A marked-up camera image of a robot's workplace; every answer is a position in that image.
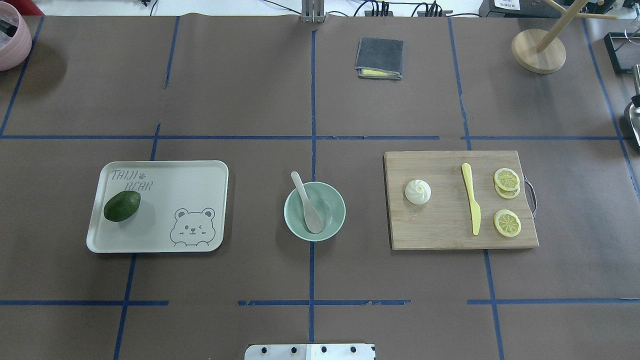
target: cutting board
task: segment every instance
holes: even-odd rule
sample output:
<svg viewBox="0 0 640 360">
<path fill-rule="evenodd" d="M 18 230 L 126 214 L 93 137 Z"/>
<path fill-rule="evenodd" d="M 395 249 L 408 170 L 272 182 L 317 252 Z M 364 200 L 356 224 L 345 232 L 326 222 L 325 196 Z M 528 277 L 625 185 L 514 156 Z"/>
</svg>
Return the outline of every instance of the cutting board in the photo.
<svg viewBox="0 0 640 360">
<path fill-rule="evenodd" d="M 387 206 L 394 250 L 525 249 L 538 247 L 538 236 L 524 190 L 517 151 L 393 151 L 385 153 Z M 480 232 L 474 236 L 463 163 L 471 165 L 474 195 L 480 205 Z M 520 176 L 520 194 L 503 199 L 493 175 L 511 168 Z M 431 198 L 414 205 L 404 188 L 414 179 L 431 186 Z M 522 223 L 520 234 L 507 238 L 493 226 L 496 211 L 508 209 Z"/>
</svg>

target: green avocado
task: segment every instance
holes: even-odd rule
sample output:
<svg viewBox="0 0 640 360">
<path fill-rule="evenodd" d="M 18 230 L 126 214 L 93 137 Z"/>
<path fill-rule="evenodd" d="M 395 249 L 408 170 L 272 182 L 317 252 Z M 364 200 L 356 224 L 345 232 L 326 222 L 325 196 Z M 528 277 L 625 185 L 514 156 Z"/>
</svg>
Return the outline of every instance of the green avocado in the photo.
<svg viewBox="0 0 640 360">
<path fill-rule="evenodd" d="M 135 214 L 139 207 L 139 192 L 119 192 L 104 205 L 104 217 L 113 222 L 121 222 Z"/>
</svg>

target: blue tape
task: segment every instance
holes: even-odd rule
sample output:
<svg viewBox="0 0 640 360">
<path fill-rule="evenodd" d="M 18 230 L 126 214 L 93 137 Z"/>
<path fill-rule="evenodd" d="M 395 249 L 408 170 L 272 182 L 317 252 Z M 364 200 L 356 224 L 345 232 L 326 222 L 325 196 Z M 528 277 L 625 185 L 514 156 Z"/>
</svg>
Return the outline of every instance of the blue tape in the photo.
<svg viewBox="0 0 640 360">
<path fill-rule="evenodd" d="M 136 257 L 137 254 L 131 255 L 131 263 L 129 264 L 129 276 L 127 278 L 127 287 L 124 293 L 124 300 L 122 302 L 122 314 L 120 315 L 120 326 L 118 328 L 118 337 L 116 339 L 116 349 L 113 352 L 113 360 L 118 360 L 120 357 L 120 345 L 122 344 L 122 334 L 124 333 L 124 323 L 127 319 L 127 308 L 129 307 L 129 295 L 131 294 L 131 283 L 133 282 L 133 272 L 136 269 Z"/>
<path fill-rule="evenodd" d="M 589 36 L 589 31 L 587 29 L 587 22 L 585 21 L 585 19 L 582 19 L 582 28 L 584 30 L 584 37 L 587 41 L 587 46 L 589 47 L 589 54 L 591 55 L 591 61 L 593 62 L 593 67 L 596 70 L 596 75 L 598 76 L 598 82 L 600 83 L 602 94 L 604 96 L 605 102 L 607 103 L 607 108 L 609 109 L 609 116 L 611 116 L 611 122 L 613 123 L 613 127 L 615 128 L 616 134 L 618 135 L 618 141 L 620 141 L 620 148 L 622 149 L 622 153 L 625 155 L 625 161 L 627 162 L 627 170 L 629 171 L 629 175 L 631 176 L 631 181 L 633 182 L 634 190 L 636 191 L 636 197 L 638 198 L 638 201 L 640 201 L 640 192 L 638 192 L 639 188 L 638 188 L 638 182 L 636 179 L 636 173 L 634 172 L 634 169 L 631 166 L 631 161 L 629 160 L 629 155 L 627 154 L 627 148 L 625 147 L 625 142 L 622 137 L 622 132 L 620 131 L 620 126 L 618 126 L 618 121 L 613 112 L 613 107 L 611 106 L 609 93 L 607 93 L 607 88 L 604 86 L 604 81 L 602 80 L 600 67 L 598 67 L 598 62 L 596 61 L 596 56 L 591 46 L 591 37 Z"/>
<path fill-rule="evenodd" d="M 472 299 L 467 300 L 467 305 L 549 305 L 549 304 L 624 304 L 638 305 L 640 299 Z"/>
<path fill-rule="evenodd" d="M 318 140 L 439 140 L 439 136 L 317 136 Z"/>
<path fill-rule="evenodd" d="M 33 40 L 31 41 L 31 50 L 27 55 L 27 57 L 24 59 L 24 65 L 22 66 L 22 70 L 20 71 L 18 82 L 16 82 L 15 84 L 15 88 L 13 89 L 13 95 L 11 96 L 11 101 L 9 101 L 9 107 L 7 107 L 6 109 L 2 126 L 0 126 L 0 136 L 3 135 L 4 129 L 6 128 L 6 123 L 9 121 L 9 115 L 11 114 L 13 103 L 15 102 L 16 96 L 18 96 L 18 90 L 20 90 L 20 84 L 22 84 L 22 78 L 24 77 L 24 73 L 27 71 L 27 65 L 29 65 L 29 59 L 31 59 L 31 54 L 33 54 L 33 49 L 35 48 L 36 42 L 38 41 L 38 36 L 40 36 L 40 29 L 42 29 L 43 22 L 44 22 L 44 16 L 40 18 L 40 22 L 38 23 L 38 29 L 36 30 L 36 33 L 33 36 Z"/>
<path fill-rule="evenodd" d="M 0 300 L 0 306 L 122 306 L 120 300 Z M 129 306 L 169 306 L 167 300 L 130 301 Z"/>
<path fill-rule="evenodd" d="M 160 124 L 156 127 L 156 134 L 154 135 L 154 144 L 151 147 L 151 161 L 156 160 L 156 148 L 158 146 L 158 135 L 160 135 Z"/>
<path fill-rule="evenodd" d="M 311 136 L 160 135 L 160 140 L 311 140 Z"/>
<path fill-rule="evenodd" d="M 314 306 L 364 306 L 364 305 L 381 305 L 381 306 L 402 306 L 409 304 L 411 300 L 313 300 Z M 311 296 L 309 300 L 240 300 L 238 306 L 309 306 L 311 304 Z"/>
<path fill-rule="evenodd" d="M 309 343 L 315 341 L 315 296 L 316 296 L 316 243 L 309 244 Z"/>
<path fill-rule="evenodd" d="M 171 41 L 171 52 L 169 53 L 169 63 L 166 66 L 166 79 L 164 79 L 164 88 L 169 85 L 169 76 L 171 76 L 171 64 L 173 63 L 173 52 L 175 50 L 175 39 L 178 37 L 178 25 L 180 25 L 180 17 L 175 17 L 175 25 L 173 27 L 173 40 Z"/>
<path fill-rule="evenodd" d="M 495 340 L 498 344 L 498 356 L 504 360 L 504 350 L 502 348 L 502 333 L 500 331 L 500 319 L 498 318 L 498 307 L 495 303 L 495 289 L 493 288 L 493 275 L 491 273 L 491 260 L 489 250 L 484 250 L 484 267 L 486 270 L 486 280 L 489 284 L 489 296 L 491 296 L 491 311 L 493 313 L 493 328 L 495 329 Z"/>
<path fill-rule="evenodd" d="M 619 140 L 617 136 L 470 136 L 471 140 Z"/>
<path fill-rule="evenodd" d="M 238 301 L 238 306 L 308 306 L 309 300 L 249 300 Z"/>
<path fill-rule="evenodd" d="M 153 140 L 150 135 L 3 135 L 7 140 Z"/>
<path fill-rule="evenodd" d="M 462 113 L 463 124 L 465 126 L 465 139 L 467 141 L 467 150 L 471 150 L 471 139 L 469 137 L 469 125 L 467 122 L 467 111 L 462 102 L 462 81 L 460 80 L 460 69 L 458 68 L 458 55 L 456 54 L 456 40 L 453 36 L 453 23 L 451 18 L 447 18 L 449 23 L 449 38 L 451 39 L 451 52 L 453 54 L 453 67 L 456 70 L 456 83 L 458 85 L 458 98 L 460 99 L 460 112 Z"/>
<path fill-rule="evenodd" d="M 316 31 L 311 32 L 311 181 L 316 180 Z"/>
</svg>

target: dried lemon slice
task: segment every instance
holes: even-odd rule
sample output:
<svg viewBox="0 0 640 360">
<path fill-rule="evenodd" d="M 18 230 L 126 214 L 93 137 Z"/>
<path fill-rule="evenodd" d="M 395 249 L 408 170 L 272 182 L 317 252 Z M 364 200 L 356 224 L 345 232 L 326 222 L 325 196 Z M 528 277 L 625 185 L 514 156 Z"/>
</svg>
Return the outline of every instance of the dried lemon slice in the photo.
<svg viewBox="0 0 640 360">
<path fill-rule="evenodd" d="M 520 178 L 510 168 L 499 168 L 493 175 L 493 182 L 506 192 L 514 192 L 520 187 Z"/>
<path fill-rule="evenodd" d="M 520 187 L 519 186 L 516 189 L 516 191 L 514 191 L 514 192 L 506 192 L 503 189 L 500 189 L 498 187 L 498 184 L 494 184 L 494 187 L 495 187 L 495 192 L 497 192 L 498 195 L 500 195 L 501 197 L 503 197 L 505 199 L 513 199 L 514 197 L 518 196 L 518 194 L 520 193 Z"/>
<path fill-rule="evenodd" d="M 511 210 L 498 210 L 493 216 L 493 224 L 495 229 L 498 230 L 500 235 L 512 238 L 517 234 L 520 234 L 522 224 L 518 215 L 514 214 Z"/>
</svg>

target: pink pot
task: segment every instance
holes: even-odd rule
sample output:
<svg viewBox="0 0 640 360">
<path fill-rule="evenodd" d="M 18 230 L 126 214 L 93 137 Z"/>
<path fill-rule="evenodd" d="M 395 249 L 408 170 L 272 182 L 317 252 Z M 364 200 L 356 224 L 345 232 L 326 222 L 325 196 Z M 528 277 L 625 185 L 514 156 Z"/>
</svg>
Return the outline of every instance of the pink pot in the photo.
<svg viewBox="0 0 640 360">
<path fill-rule="evenodd" d="M 18 31 L 9 42 L 0 47 L 0 71 L 16 67 L 27 58 L 31 50 L 31 32 L 18 10 L 4 1 L 0 2 L 0 15 L 18 17 Z"/>
</svg>

